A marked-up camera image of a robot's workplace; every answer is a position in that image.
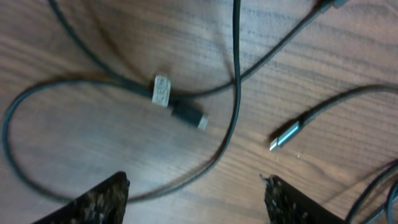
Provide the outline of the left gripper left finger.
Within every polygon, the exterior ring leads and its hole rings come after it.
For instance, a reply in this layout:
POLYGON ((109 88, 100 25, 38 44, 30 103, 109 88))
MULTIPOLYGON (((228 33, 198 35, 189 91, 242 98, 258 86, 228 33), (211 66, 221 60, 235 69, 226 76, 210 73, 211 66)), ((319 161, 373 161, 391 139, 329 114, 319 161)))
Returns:
POLYGON ((119 171, 34 224, 122 224, 129 186, 119 171))

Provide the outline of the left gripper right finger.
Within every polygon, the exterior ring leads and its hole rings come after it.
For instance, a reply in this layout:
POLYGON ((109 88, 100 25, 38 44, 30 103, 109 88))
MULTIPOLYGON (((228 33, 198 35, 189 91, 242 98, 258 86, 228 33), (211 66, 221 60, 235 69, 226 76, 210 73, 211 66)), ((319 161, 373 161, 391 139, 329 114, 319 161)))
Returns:
POLYGON ((270 224, 344 224, 345 221, 277 175, 260 176, 270 224))

